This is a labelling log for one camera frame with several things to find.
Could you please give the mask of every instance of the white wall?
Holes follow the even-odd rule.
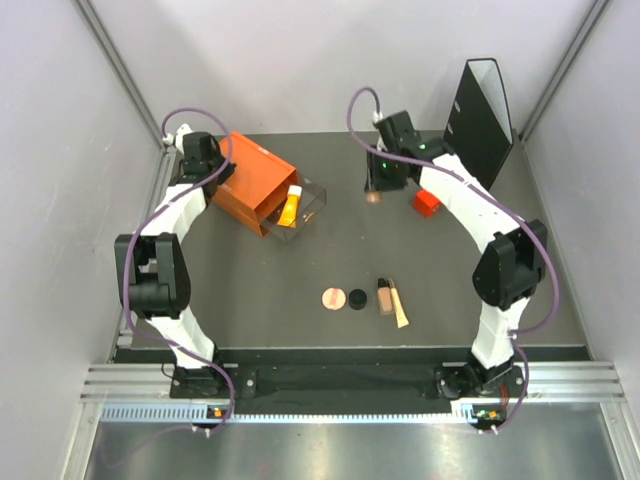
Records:
[[[47,479],[113,338],[113,240],[158,150],[72,2],[3,2],[0,45],[0,477]]]
[[[500,62],[521,128],[592,0],[94,0],[158,120],[214,110],[245,133],[343,131],[352,92],[443,129],[464,61]],[[356,126],[371,129],[371,104]]]
[[[611,2],[527,145],[594,354],[640,420],[640,4]]]

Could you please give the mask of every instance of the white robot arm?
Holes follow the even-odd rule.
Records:
[[[187,124],[178,129],[175,138],[168,136],[165,142],[175,143],[185,158],[178,176],[167,188],[165,197],[156,210],[167,204],[170,204],[170,208],[144,228],[136,244],[129,285],[131,306],[139,318],[155,327],[171,344],[180,345],[187,351],[212,361],[216,353],[215,344],[203,333],[189,306],[191,283],[180,248],[191,225],[207,206],[205,191],[197,188],[173,203],[172,199],[209,176],[224,159],[210,134],[193,132]],[[219,177],[220,182],[233,172],[233,165],[227,168]],[[130,239],[130,235],[121,235],[116,240],[119,282],[123,276],[123,255]],[[171,348],[176,356],[177,367],[197,370],[206,366],[181,349],[174,346]]]
[[[442,139],[423,141],[406,111],[386,118],[374,114],[374,126],[380,133],[377,151],[422,163],[390,160],[376,155],[373,148],[368,150],[365,192],[378,195],[403,189],[408,179],[413,179],[458,219],[482,254],[472,275],[482,310],[478,334],[462,375],[466,378],[462,382],[454,379],[452,383],[457,386],[441,393],[455,398],[464,391],[490,390],[512,368],[511,331],[517,330],[522,313],[544,276],[544,262],[514,218],[469,188],[472,185],[493,198]],[[528,226],[544,245],[544,224],[534,220]],[[440,379],[439,384],[447,387],[447,379]]]
[[[433,163],[457,173],[466,182],[472,183],[488,194],[464,168],[456,155],[442,155],[435,158]],[[495,240],[496,233],[507,234],[518,229],[518,224],[506,213],[443,172],[423,167],[420,174],[420,187],[437,197],[458,219],[476,242],[481,253],[486,250],[489,243]],[[509,331],[518,328],[520,317],[528,303],[529,297],[525,297],[514,302],[509,309],[502,310],[482,302],[480,327],[471,352],[484,368],[490,369],[502,365],[513,356]]]

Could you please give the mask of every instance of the round compact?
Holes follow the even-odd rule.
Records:
[[[356,288],[349,293],[349,306],[354,310],[362,310],[367,304],[367,294],[364,290]]]
[[[340,310],[347,302],[347,296],[339,288],[327,288],[322,294],[322,304],[328,310]]]

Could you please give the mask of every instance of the clear plastic box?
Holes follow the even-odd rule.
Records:
[[[327,191],[317,183],[309,180],[301,172],[298,172],[298,185],[302,187],[302,196],[298,203],[295,227],[278,225],[286,200],[278,205],[271,215],[266,218],[262,217],[260,222],[260,226],[267,230],[270,235],[279,238],[285,243],[298,235],[310,221],[316,220],[316,214],[327,203]]]

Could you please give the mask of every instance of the yellow tube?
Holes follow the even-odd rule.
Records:
[[[281,227],[296,228],[296,216],[298,215],[298,203],[302,196],[302,187],[298,185],[291,185],[289,192],[287,193],[287,203],[284,204],[282,214],[280,214],[280,220],[278,225]]]

